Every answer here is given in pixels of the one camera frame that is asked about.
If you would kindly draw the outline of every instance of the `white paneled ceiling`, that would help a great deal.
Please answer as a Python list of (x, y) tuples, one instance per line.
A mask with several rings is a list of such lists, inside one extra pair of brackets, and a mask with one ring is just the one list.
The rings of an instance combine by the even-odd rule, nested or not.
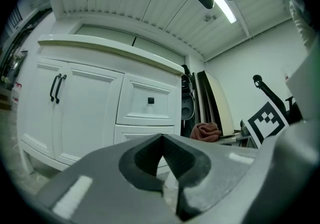
[[(236, 0), (228, 4), (237, 18), (233, 24), (230, 24), (218, 6), (207, 10), (197, 0), (51, 1), (57, 18), (72, 16), (74, 13), (77, 16), (99, 13), (100, 17), (108, 14), (126, 20), (129, 18), (139, 22), (141, 29), (154, 27), (160, 31), (159, 35), (171, 35), (178, 45), (174, 49), (178, 53), (185, 54), (185, 48), (180, 47), (179, 51), (179, 45), (183, 43), (205, 60), (290, 18), (288, 0)], [(133, 32), (123, 26), (120, 30)], [(157, 42), (170, 47), (163, 40)]]

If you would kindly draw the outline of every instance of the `towel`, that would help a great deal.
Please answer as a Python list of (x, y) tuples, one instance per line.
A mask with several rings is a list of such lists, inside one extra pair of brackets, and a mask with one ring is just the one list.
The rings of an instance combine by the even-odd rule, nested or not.
[(190, 138), (205, 141), (216, 142), (221, 136), (221, 131), (218, 130), (218, 126), (212, 123), (199, 123), (193, 127)]

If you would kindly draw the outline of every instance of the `white cabinet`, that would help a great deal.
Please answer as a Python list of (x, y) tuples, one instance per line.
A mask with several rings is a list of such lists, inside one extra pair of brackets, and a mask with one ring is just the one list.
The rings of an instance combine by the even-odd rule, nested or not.
[(139, 37), (136, 38), (133, 46), (137, 47), (139, 49), (151, 52), (151, 53), (158, 55), (162, 58), (168, 59), (168, 60), (170, 60), (180, 66), (185, 63), (185, 61), (184, 61), (185, 58), (183, 56), (181, 56), (181, 55), (179, 55), (179, 54), (177, 54), (177, 53), (175, 53), (175, 52), (173, 52), (163, 46), (160, 46), (154, 42), (151, 42), (151, 41), (139, 38)]
[[(61, 78), (55, 82), (52, 102), (51, 85), (58, 74)], [(68, 165), (113, 145), (123, 76), (86, 65), (41, 60), (25, 104), (23, 140)]]
[[(95, 37), (69, 36), (63, 45), (66, 37), (49, 37), (31, 85), (22, 86), (17, 135), (28, 172), (28, 155), (64, 170), (99, 148), (180, 133), (182, 67)], [(159, 173), (168, 170), (162, 159)]]
[(125, 43), (127, 45), (132, 45), (135, 41), (135, 36), (132, 34), (127, 34), (123, 32), (118, 32), (115, 30), (110, 30), (102, 27), (95, 26), (82, 26), (77, 33), (78, 35), (89, 35), (94, 37), (100, 37), (104, 39), (113, 40), (116, 42)]
[[(141, 127), (141, 126), (126, 126), (126, 125), (116, 125), (115, 126), (115, 139), (114, 143), (119, 144), (126, 142), (132, 139), (141, 139), (146, 136), (150, 136), (153, 134), (174, 134), (175, 128), (173, 126), (168, 127)], [(162, 157), (158, 167), (164, 167), (167, 163), (165, 159)]]
[(53, 116), (56, 160), (72, 164), (86, 154), (114, 144), (123, 74), (69, 63), (60, 103)]
[(126, 74), (120, 95), (117, 124), (170, 126), (176, 123), (177, 88)]
[(54, 60), (42, 60), (37, 63), (36, 71), (24, 103), (22, 141), (29, 144), (42, 154), (54, 157), (52, 139), (52, 120), (55, 103), (51, 101), (50, 91), (55, 80), (57, 88), (58, 77), (67, 63)]

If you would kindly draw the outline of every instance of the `fluorescent light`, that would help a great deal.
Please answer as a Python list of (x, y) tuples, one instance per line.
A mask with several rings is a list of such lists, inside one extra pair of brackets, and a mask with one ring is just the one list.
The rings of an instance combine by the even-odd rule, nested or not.
[(229, 22), (233, 24), (236, 22), (236, 17), (232, 13), (231, 9), (229, 8), (228, 4), (225, 0), (214, 0), (215, 3), (219, 6), (222, 12), (225, 14), (226, 18), (228, 18)]

